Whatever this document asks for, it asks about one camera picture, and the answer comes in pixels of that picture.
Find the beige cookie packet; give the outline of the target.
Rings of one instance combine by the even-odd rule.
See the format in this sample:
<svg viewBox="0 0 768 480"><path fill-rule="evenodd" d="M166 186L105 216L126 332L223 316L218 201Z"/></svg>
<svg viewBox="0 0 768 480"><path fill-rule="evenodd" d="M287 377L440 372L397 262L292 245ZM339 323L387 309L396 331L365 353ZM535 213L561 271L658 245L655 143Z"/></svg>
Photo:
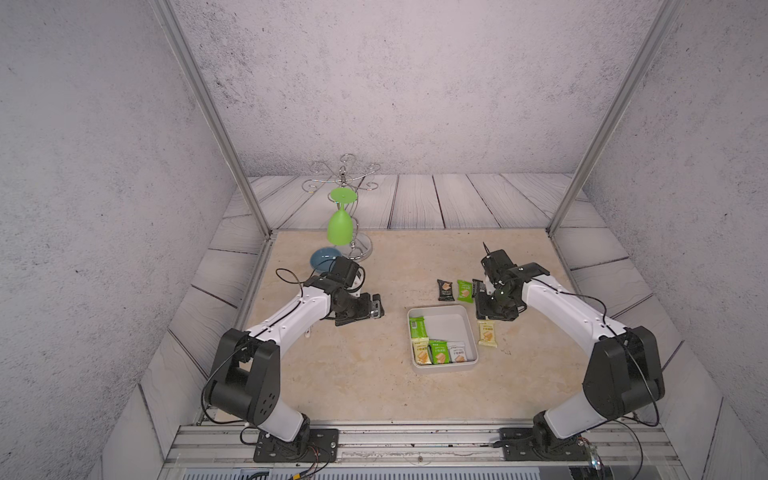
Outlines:
<svg viewBox="0 0 768 480"><path fill-rule="evenodd" d="M480 346L497 348L498 343L496 340L495 323L492 320L479 320L479 340Z"/></svg>

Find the black cookie packet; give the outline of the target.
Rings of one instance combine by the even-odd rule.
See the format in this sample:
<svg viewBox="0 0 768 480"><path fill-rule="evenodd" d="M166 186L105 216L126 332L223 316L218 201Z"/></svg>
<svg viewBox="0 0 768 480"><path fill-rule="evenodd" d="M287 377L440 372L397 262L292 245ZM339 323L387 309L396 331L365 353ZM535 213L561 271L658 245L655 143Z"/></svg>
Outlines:
<svg viewBox="0 0 768 480"><path fill-rule="evenodd" d="M477 298L480 294L483 294L486 292L486 287L483 280L479 279L473 279L472 280L472 297Z"/></svg>
<svg viewBox="0 0 768 480"><path fill-rule="evenodd" d="M453 283L446 280L437 280L438 300L441 302L454 302Z"/></svg>

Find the white cookie packet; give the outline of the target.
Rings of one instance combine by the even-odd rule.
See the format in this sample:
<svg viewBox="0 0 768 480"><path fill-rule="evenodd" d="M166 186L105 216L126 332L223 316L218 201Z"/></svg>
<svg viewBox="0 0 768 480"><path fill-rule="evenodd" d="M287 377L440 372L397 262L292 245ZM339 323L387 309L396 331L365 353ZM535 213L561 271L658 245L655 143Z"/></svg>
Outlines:
<svg viewBox="0 0 768 480"><path fill-rule="evenodd" d="M464 342L450 341L446 345L452 363L464 363L470 360Z"/></svg>

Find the white plastic storage box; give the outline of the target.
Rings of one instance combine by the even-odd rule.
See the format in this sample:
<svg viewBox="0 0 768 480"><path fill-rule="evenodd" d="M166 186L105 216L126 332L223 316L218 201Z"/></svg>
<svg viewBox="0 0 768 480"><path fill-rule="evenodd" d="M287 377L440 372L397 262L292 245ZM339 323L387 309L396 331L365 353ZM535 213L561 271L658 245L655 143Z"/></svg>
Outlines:
<svg viewBox="0 0 768 480"><path fill-rule="evenodd" d="M416 307L408 311L407 319L424 318L427 336L430 340L459 342L464 345L464 362L447 364L419 364L416 354L411 352L411 364L420 374L461 372L473 369L479 362L479 352L475 341L474 324L464 307L456 304Z"/></svg>

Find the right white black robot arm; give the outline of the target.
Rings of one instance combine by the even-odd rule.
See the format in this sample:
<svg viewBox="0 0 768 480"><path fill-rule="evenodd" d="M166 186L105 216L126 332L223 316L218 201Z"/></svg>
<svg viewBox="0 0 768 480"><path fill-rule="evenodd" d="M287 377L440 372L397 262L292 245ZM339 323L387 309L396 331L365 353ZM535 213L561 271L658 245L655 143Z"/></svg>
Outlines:
<svg viewBox="0 0 768 480"><path fill-rule="evenodd" d="M545 315L589 357L582 390L534 417L531 446L554 456L583 432L618 420L665 395L658 344L647 328L626 327L601 300L576 294L532 262L518 265L505 250L481 260L483 287L474 294L480 320L514 321L527 309Z"/></svg>

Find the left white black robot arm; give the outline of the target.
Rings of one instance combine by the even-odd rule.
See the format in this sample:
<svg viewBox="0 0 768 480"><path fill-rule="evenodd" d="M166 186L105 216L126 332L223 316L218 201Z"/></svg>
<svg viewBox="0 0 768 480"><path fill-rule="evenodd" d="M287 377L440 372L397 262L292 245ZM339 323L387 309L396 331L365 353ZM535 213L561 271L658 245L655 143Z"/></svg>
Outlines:
<svg viewBox="0 0 768 480"><path fill-rule="evenodd" d="M280 399L282 357L320 321L341 327L384 316L381 297L363 291L367 272L360 264L339 256L325 265L305 280L275 270L297 295L257 325L223 334L201 391L203 409L214 407L285 443L304 441L308 417Z"/></svg>

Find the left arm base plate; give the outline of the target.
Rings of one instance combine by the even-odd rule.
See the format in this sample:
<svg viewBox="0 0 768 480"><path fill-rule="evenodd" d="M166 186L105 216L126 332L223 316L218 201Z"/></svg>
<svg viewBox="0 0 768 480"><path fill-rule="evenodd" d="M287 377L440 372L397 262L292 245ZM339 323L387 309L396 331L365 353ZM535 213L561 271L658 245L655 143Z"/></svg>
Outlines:
<svg viewBox="0 0 768 480"><path fill-rule="evenodd" d="M301 430L291 441L259 431L253 461L255 463L315 463L337 460L338 429L309 428Z"/></svg>

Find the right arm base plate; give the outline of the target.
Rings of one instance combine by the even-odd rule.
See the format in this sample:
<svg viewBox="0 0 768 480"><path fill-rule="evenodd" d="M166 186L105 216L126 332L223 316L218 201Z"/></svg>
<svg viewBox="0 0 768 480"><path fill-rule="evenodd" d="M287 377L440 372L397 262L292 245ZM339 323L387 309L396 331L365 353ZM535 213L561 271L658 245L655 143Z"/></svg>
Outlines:
<svg viewBox="0 0 768 480"><path fill-rule="evenodd" d="M505 461L586 462L590 458L577 437L559 439L538 426L502 428L491 446L502 450Z"/></svg>

